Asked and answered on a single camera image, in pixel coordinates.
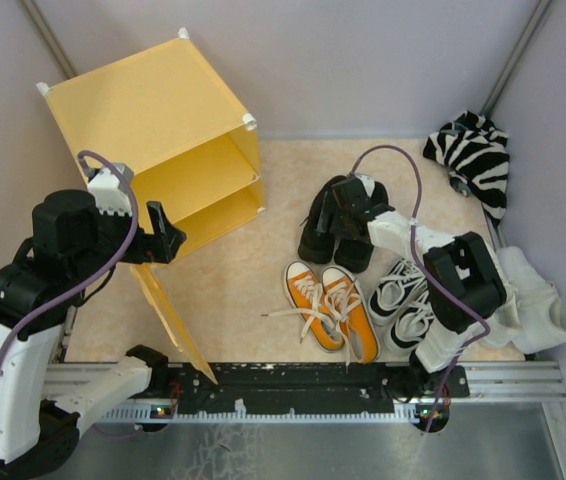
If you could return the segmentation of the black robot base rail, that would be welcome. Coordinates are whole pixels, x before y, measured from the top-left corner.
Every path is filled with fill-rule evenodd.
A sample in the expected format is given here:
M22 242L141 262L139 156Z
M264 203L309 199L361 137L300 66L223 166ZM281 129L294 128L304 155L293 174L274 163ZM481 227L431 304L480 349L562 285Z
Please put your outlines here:
M466 399L465 371L425 371L402 363L216 363L209 380L189 364L173 364L168 379L107 412L107 423L149 431L188 423L412 423L431 406L443 425L454 399Z

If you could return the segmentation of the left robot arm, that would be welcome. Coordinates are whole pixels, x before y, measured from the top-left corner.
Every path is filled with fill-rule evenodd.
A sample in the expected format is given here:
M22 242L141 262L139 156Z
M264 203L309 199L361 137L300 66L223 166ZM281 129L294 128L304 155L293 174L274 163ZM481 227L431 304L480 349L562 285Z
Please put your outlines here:
M55 400L42 395L66 324L117 264L167 264L185 242L159 202L147 209L150 232L128 214L100 213L88 192L51 193L33 209L32 235L0 269L0 479L57 470L108 411L169 389L167 357L138 345L97 381Z

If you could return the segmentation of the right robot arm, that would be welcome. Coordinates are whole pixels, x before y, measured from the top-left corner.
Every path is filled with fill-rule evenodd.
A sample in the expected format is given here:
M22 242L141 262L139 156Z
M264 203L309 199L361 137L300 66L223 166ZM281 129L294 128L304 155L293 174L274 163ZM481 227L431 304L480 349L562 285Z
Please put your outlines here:
M427 279L434 321L416 348L411 387L433 395L445 372L470 344L491 332L490 320L507 303L505 280L496 256L475 232L433 230L368 195L364 182L350 175L325 196L319 226L364 241L412 261Z

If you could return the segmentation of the yellow cabinet door panel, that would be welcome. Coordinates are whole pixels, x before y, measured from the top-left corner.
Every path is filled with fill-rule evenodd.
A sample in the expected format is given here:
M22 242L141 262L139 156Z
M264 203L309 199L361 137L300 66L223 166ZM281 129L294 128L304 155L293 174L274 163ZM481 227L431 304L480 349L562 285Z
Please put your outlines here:
M185 356L194 368L204 374L213 384L218 384L218 380L211 366L204 359L204 356L191 337L186 324L178 315L150 265L132 265L130 270L139 283L146 300L158 315L173 345Z

